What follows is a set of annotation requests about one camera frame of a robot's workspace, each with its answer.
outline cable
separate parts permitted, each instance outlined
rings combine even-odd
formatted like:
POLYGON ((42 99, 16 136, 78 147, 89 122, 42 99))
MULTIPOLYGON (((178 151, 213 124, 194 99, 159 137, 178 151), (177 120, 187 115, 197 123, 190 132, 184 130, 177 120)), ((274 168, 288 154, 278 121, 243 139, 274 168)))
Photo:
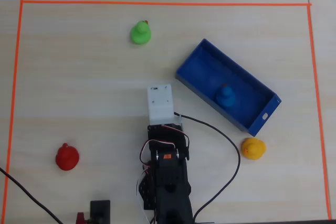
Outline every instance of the cable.
POLYGON ((187 134, 185 134, 183 131, 180 131, 180 130, 178 130, 178 129, 175 129, 175 128, 170 127, 170 126, 167 126, 167 125, 163 125, 163 124, 162 124, 161 127, 168 128, 168 129, 172 129, 172 130, 181 132, 183 135, 185 135, 185 136, 187 137, 187 139, 188 139, 188 148, 189 148, 189 145, 190 145, 190 139, 189 139, 189 137, 187 136, 187 134))
POLYGON ((146 170, 144 170, 141 174, 140 174, 140 177, 138 178, 138 180, 136 181, 136 198, 138 199, 138 202, 139 202, 139 205, 140 205, 140 207, 141 207, 141 210, 142 210, 142 212, 143 212, 143 214, 145 215, 145 217, 146 217, 146 220, 148 221, 148 223, 149 224, 151 224, 151 222, 149 221, 149 219, 147 218, 147 215, 146 215, 146 213, 145 213, 145 210, 143 209, 143 207, 142 207, 142 205, 141 205, 141 202, 140 202, 140 199, 139 199, 139 196, 138 196, 138 183, 139 183, 139 179, 141 178, 141 176, 142 176, 142 174, 144 174, 146 171, 147 171, 147 169, 146 170))
POLYGON ((142 164, 144 164, 144 165, 146 165, 146 166, 150 166, 150 165, 148 165, 147 163, 145 163, 144 161, 142 161, 141 157, 142 157, 142 152, 143 152, 143 150, 145 149, 146 145, 147 145, 149 142, 151 142, 151 141, 159 142, 159 143, 162 143, 162 144, 171 144, 171 145, 173 145, 174 148, 175 148, 175 144, 174 144, 173 142, 167 142, 167 141, 156 140, 156 139, 150 139, 150 140, 147 140, 147 141, 143 144, 143 146, 142 146, 142 148, 141 148, 141 151, 140 151, 140 161, 141 161, 142 164))
POLYGON ((194 215, 194 218, 193 218, 193 222, 195 223, 195 220, 196 220, 196 217, 197 217, 197 215, 207 206, 207 205, 209 205, 218 195, 220 195, 221 194, 221 192, 234 180, 234 178, 236 177, 236 175, 237 175, 237 173, 238 173, 238 170, 239 170, 239 167, 240 167, 240 153, 239 153, 239 149, 237 148, 237 146, 235 145, 235 143, 234 142, 232 142, 232 140, 227 136, 227 135, 225 135, 223 132, 221 132, 219 129, 217 129, 216 127, 214 127, 214 126, 212 126, 212 125, 210 125, 210 124, 208 124, 208 123, 205 123, 205 122, 203 122, 203 121, 200 121, 200 120, 198 120, 198 119, 195 119, 195 118, 192 118, 192 117, 190 117, 190 116, 186 116, 186 115, 180 115, 180 114, 178 114, 178 113, 176 113, 176 112, 174 112, 174 114, 175 115, 177 115, 177 116, 181 116, 181 117, 183 117, 183 118, 186 118, 186 119, 189 119, 189 120, 192 120, 192 121, 195 121, 195 122, 197 122, 197 123, 201 123, 201 124, 204 124, 204 125, 206 125, 206 126, 208 126, 208 127, 210 127, 210 128, 212 128, 212 129, 214 129, 215 131, 217 131, 219 134, 221 134, 222 136, 224 136, 226 139, 228 139, 228 141, 233 145, 233 147, 236 149, 236 151, 237 151, 237 154, 238 154, 238 165, 237 165, 237 168, 236 168, 236 171, 235 171, 235 173, 233 174, 233 176, 232 176, 232 178, 228 181, 228 183, 226 183, 219 191, 218 191, 218 193, 216 193, 215 194, 215 196, 214 197, 212 197, 207 203, 205 203, 203 206, 201 206, 200 207, 200 209, 199 210, 197 210, 197 212, 195 213, 195 215, 194 215))
POLYGON ((13 181, 33 202, 35 202, 40 208, 42 208, 45 212, 47 212, 57 223, 63 224, 48 208, 42 205, 37 199, 35 199, 15 178, 13 178, 10 174, 6 173, 1 167, 0 172, 5 174, 11 181, 13 181))

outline orange boundary line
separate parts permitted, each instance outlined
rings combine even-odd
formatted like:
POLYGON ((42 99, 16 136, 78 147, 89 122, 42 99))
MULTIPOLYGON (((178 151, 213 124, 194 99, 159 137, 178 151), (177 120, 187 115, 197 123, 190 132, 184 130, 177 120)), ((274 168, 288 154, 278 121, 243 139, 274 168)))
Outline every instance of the orange boundary line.
POLYGON ((307 6, 308 15, 308 26, 309 26, 309 36, 310 36, 310 49, 311 49, 311 59, 313 62, 313 72, 314 72, 314 82, 315 82, 315 92, 317 101, 317 112, 319 115, 319 125, 320 125, 320 138, 321 138, 321 151, 322 151, 322 163, 323 163, 323 177, 324 177, 324 193, 325 193, 325 203, 327 205, 328 219, 331 220, 331 207, 329 199, 329 184, 328 184, 328 170, 327 170, 327 159, 326 159, 326 149, 324 146, 324 135, 323 135, 323 123, 322 123, 322 112, 321 112, 321 102, 319 93, 319 82, 317 79, 317 68, 316 68, 316 58, 314 49, 314 39, 313 39, 313 29, 311 25, 311 15, 310 6, 307 6))
MULTIPOLYGON (((16 48, 15 48, 15 60, 14 60, 14 74, 13 74, 13 87, 12 87, 12 105, 11 107, 11 117, 9 121, 9 134, 8 134, 8 149, 7 149, 7 163, 6 163, 6 173, 9 173, 9 166, 11 164, 11 149, 12 149, 12 136, 13 136, 13 124, 14 124, 14 108, 15 108, 15 92, 16 92, 16 76, 17 76, 17 62, 19 57, 19 45, 20 45, 20 34, 21 34, 21 22, 22 22, 22 11, 23 11, 23 0, 20 0, 19 9, 19 20, 17 23, 17 34, 16 34, 16 48)), ((8 177, 5 177, 4 186, 4 199, 2 204, 2 215, 1 224, 5 223, 6 214, 6 203, 7 203, 7 191, 8 191, 8 177)))
POLYGON ((49 1, 23 0, 30 4, 100 4, 100 5, 164 5, 164 6, 309 6, 310 3, 170 3, 133 1, 49 1))
MULTIPOLYGON (((160 3, 160 2, 127 2, 127 1, 36 1, 36 0, 20 0, 19 18, 18 18, 17 35, 16 35, 13 87, 12 87, 11 117, 10 117, 9 134, 8 134, 8 150, 7 150, 7 163, 6 163, 6 172, 7 173, 9 173, 9 167, 10 167, 10 163, 11 163, 11 159, 10 159, 11 155, 10 154, 11 154, 11 149, 12 149, 12 136, 13 136, 13 125, 14 125, 17 65, 18 65, 18 54, 19 54, 21 23, 22 23, 22 13, 23 13, 23 4, 24 3, 31 3, 31 4, 161 5, 161 6, 306 6, 307 7, 307 15, 308 15, 308 26, 309 26, 309 36, 310 36, 310 47, 311 47, 313 72, 314 72, 316 100, 317 100, 317 108, 318 108, 318 116, 319 116, 325 203, 326 203, 326 206, 327 206, 328 219, 331 220, 331 207, 330 207, 330 199, 329 199, 327 160, 326 160, 326 157, 325 157, 326 156, 325 155, 326 154, 325 153, 326 149, 325 149, 325 145, 324 145, 323 123, 322 123, 322 113, 321 113, 321 103, 320 103, 320 95, 319 95, 319 84, 318 84, 318 77, 317 77, 313 32, 312 32, 312 24, 311 24, 311 14, 310 14, 311 4, 310 3, 164 3, 164 2, 160 3)), ((7 191, 8 191, 8 178, 5 177, 1 224, 5 223, 7 191)))

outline blue plastic tray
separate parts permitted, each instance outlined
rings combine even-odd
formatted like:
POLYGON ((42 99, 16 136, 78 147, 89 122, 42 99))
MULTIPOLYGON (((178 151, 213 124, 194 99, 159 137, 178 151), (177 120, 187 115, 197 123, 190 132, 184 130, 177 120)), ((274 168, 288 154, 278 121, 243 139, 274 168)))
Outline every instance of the blue plastic tray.
POLYGON ((179 67, 176 78, 240 130, 255 136, 280 104, 280 98, 208 40, 203 39, 179 67), (233 106, 222 108, 215 95, 223 85, 236 95, 233 106))

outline blue rubber duck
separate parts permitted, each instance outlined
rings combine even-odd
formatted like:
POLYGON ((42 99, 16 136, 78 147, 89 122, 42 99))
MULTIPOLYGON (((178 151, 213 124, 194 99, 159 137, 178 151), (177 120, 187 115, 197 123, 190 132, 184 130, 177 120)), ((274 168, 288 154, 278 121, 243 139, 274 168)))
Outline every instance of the blue rubber duck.
POLYGON ((222 107, 222 108, 228 108, 231 107, 236 100, 236 95, 234 94, 231 87, 229 87, 226 84, 223 84, 221 86, 217 93, 216 93, 216 102, 222 107))

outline rubber duck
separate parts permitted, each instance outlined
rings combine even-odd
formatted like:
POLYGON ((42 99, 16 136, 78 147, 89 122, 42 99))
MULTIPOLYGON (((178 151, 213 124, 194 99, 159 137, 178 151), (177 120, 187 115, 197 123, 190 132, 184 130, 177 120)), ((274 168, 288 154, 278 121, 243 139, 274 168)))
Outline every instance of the rubber duck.
POLYGON ((139 45, 147 43, 151 39, 151 36, 152 32, 147 20, 139 21, 131 30, 132 41, 139 45))
POLYGON ((243 153, 243 156, 248 159, 260 159, 265 151, 266 144, 257 138, 246 138, 242 143, 241 152, 243 153))
POLYGON ((60 149, 58 149, 56 155, 56 164, 62 170, 73 169, 79 161, 79 153, 76 148, 64 143, 60 149))
POLYGON ((216 93, 216 101, 217 103, 223 107, 228 108, 231 107, 236 100, 236 95, 234 94, 232 88, 227 84, 223 84, 216 93))

